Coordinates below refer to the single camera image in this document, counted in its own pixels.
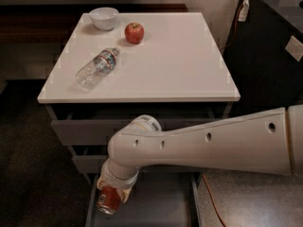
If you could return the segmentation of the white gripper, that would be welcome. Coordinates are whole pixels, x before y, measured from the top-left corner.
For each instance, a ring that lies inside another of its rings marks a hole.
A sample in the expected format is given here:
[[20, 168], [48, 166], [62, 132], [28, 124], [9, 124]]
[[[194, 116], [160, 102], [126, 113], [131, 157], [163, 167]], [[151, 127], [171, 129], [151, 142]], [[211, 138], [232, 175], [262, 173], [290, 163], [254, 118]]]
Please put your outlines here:
[[138, 167], [126, 167], [117, 164], [114, 160], [108, 159], [101, 168], [100, 177], [97, 180], [97, 189], [111, 186], [117, 189], [120, 200], [125, 203], [130, 197], [132, 187], [136, 183]]

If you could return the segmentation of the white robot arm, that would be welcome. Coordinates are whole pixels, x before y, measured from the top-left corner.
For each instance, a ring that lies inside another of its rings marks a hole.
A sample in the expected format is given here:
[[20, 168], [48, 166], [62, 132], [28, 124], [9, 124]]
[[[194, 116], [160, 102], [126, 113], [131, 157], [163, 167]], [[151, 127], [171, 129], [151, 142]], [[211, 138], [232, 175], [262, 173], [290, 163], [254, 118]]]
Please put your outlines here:
[[162, 131], [141, 115], [108, 144], [97, 188], [111, 186], [126, 201], [143, 166], [173, 165], [300, 175], [303, 105]]

